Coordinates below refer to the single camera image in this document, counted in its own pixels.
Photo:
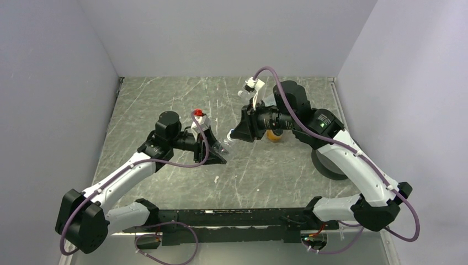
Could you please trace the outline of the clear crushed plastic bottle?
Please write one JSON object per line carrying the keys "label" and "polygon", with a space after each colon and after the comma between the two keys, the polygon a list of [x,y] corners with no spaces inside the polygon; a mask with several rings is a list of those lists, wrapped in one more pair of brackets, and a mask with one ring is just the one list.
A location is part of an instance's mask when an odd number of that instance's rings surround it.
{"label": "clear crushed plastic bottle", "polygon": [[229,155],[232,151],[232,148],[235,144],[235,140],[231,138],[225,138],[220,142],[217,142],[213,145],[213,149],[220,155]]}

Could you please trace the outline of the orange juice bottle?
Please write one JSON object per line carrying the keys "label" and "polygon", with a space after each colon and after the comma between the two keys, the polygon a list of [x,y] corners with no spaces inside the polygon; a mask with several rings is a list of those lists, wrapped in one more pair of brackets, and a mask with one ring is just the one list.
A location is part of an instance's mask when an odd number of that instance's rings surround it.
{"label": "orange juice bottle", "polygon": [[284,131],[282,129],[267,130],[267,139],[271,142],[278,142],[282,139]]}

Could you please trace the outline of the short clear plastic bottle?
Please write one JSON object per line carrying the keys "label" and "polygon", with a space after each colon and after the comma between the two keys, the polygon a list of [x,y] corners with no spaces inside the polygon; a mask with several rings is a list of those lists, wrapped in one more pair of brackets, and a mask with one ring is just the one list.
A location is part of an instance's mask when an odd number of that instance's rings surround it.
{"label": "short clear plastic bottle", "polygon": [[245,103],[249,103],[250,100],[253,98],[254,96],[254,93],[249,93],[245,90],[239,90],[237,92],[237,95],[240,97],[240,99],[245,102]]}

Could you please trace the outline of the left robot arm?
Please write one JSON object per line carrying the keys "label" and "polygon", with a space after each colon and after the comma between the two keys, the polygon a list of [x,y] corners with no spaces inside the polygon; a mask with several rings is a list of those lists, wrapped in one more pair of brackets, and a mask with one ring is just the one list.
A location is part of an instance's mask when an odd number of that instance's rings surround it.
{"label": "left robot arm", "polygon": [[200,109],[190,116],[191,126],[183,128],[176,112],[163,112],[146,141],[122,166],[81,192],[71,189],[64,194],[55,225],[63,255],[91,253],[108,235],[127,228],[153,231],[158,226],[159,208],[149,201],[138,199],[122,208],[112,207],[163,166],[195,168],[226,163],[213,147],[217,139],[209,116]]}

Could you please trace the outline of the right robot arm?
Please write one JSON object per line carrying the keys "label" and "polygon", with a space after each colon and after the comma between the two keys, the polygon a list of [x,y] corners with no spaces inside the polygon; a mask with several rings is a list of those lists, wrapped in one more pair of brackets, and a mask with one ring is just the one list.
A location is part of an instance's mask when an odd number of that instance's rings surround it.
{"label": "right robot arm", "polygon": [[344,124],[331,111],[313,108],[303,86],[282,81],[273,88],[272,106],[263,102],[263,81],[249,78],[244,88],[253,97],[242,107],[240,123],[230,132],[231,138],[253,142],[267,130],[290,130],[312,148],[313,164],[319,172],[330,179],[349,179],[359,189],[359,194],[344,198],[313,198],[304,208],[307,227],[317,229],[326,221],[340,220],[380,231],[396,219],[412,187],[370,166],[368,156]]}

